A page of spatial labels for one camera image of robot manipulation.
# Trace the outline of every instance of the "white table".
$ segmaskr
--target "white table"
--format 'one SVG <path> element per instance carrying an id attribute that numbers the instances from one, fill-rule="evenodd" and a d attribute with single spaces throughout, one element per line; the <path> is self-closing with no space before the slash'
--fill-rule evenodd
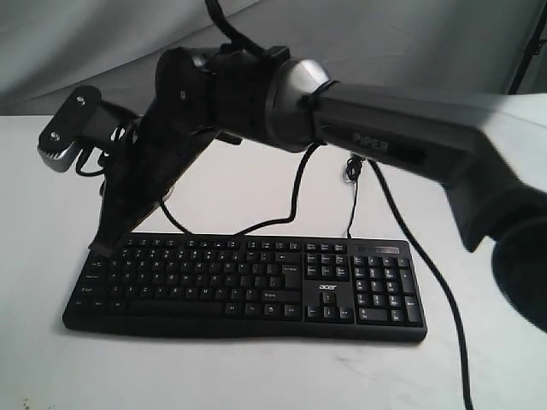
<path id="1" fill-rule="evenodd" d="M 100 180 L 43 165 L 35 147 L 47 120 L 0 118 L 0 408 L 463 409 L 449 306 L 416 254 L 429 327 L 420 345 L 188 342 L 67 331 L 61 315 L 97 228 Z M 260 233 L 343 235 L 353 193 L 341 179 L 347 157 L 320 148 L 304 174 L 297 220 Z M 204 233 L 285 216 L 299 160 L 253 143 L 214 143 L 178 183 L 168 206 Z M 547 335 L 497 290 L 491 241 L 467 254 L 442 189 L 384 169 L 410 228 L 459 301 L 475 407 L 545 408 Z M 361 183 L 354 235 L 403 238 L 367 166 Z M 139 230 L 173 228 L 156 212 Z"/>

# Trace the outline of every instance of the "black keyboard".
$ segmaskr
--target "black keyboard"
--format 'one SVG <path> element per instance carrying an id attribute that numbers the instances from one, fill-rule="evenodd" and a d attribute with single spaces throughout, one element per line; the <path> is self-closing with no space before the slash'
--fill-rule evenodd
<path id="1" fill-rule="evenodd" d="M 110 259 L 89 254 L 62 319 L 146 337 L 427 332 L 409 245 L 355 238 L 132 233 Z"/>

